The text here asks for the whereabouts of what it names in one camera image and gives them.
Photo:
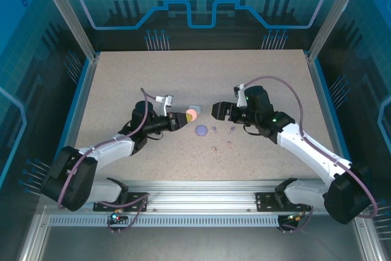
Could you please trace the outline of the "aluminium frame post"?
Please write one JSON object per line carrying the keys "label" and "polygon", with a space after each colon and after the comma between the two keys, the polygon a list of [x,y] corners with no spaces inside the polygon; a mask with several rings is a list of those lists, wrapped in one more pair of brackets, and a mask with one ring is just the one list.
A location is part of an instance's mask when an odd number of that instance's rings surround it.
{"label": "aluminium frame post", "polygon": [[320,53],[322,47],[326,43],[328,37],[330,36],[333,28],[337,24],[337,21],[341,17],[342,13],[345,11],[346,6],[350,0],[335,0],[327,17],[320,27],[319,32],[317,33],[309,52],[307,53],[307,62],[308,64],[314,64],[315,59]]}
{"label": "aluminium frame post", "polygon": [[94,62],[97,54],[91,42],[89,41],[81,23],[79,22],[70,2],[68,0],[53,1],[86,58],[88,58],[89,61]]}

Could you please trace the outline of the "aluminium mounting beam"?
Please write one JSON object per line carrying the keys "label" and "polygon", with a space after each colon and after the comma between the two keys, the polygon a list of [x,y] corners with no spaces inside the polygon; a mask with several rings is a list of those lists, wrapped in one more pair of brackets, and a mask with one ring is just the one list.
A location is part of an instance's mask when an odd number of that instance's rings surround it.
{"label": "aluminium mounting beam", "polygon": [[146,181],[124,184],[134,193],[148,193],[147,214],[227,215],[255,214],[256,193],[274,197],[281,180],[248,181]]}

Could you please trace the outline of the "small LED connector board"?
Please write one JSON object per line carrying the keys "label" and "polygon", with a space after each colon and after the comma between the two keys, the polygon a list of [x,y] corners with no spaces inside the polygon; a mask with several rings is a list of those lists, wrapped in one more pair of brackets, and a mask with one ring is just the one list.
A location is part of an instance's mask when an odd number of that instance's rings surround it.
{"label": "small LED connector board", "polygon": [[299,222],[306,215],[305,211],[292,214],[286,218],[287,222]]}
{"label": "small LED connector board", "polygon": [[116,209],[109,217],[109,225],[115,225],[120,224],[128,219],[127,216],[123,216],[122,213],[124,212],[123,208]]}

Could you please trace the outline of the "aluminium side rail blue strip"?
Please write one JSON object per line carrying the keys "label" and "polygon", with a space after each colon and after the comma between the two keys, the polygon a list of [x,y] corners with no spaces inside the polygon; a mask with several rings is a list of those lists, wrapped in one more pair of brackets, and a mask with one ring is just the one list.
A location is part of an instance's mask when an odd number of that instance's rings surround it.
{"label": "aluminium side rail blue strip", "polygon": [[337,117],[336,110],[334,108],[334,104],[331,99],[331,95],[329,93],[329,88],[327,86],[321,65],[317,58],[314,61],[310,60],[308,51],[304,50],[304,55],[307,61],[310,75],[312,77],[313,84],[315,86],[315,92],[320,103],[327,132],[331,140],[332,148],[336,154],[351,161],[351,157],[342,133],[342,129]]}
{"label": "aluminium side rail blue strip", "polygon": [[79,129],[81,127],[82,118],[86,108],[89,92],[92,86],[93,77],[98,64],[98,58],[94,61],[86,60],[79,81],[75,90],[75,94],[65,121],[64,129],[60,137],[59,145],[54,156],[56,159],[63,147],[68,145],[74,147],[78,138]]}

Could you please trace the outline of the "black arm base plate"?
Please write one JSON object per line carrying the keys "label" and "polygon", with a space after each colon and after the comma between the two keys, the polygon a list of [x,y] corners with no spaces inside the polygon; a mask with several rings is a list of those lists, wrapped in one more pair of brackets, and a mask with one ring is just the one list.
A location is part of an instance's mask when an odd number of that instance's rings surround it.
{"label": "black arm base plate", "polygon": [[125,212],[146,211],[149,193],[127,193],[122,194],[115,202],[95,202],[93,211],[110,212],[122,210]]}
{"label": "black arm base plate", "polygon": [[255,203],[258,212],[309,212],[311,207],[302,204],[292,204],[285,196],[272,192],[255,193]]}

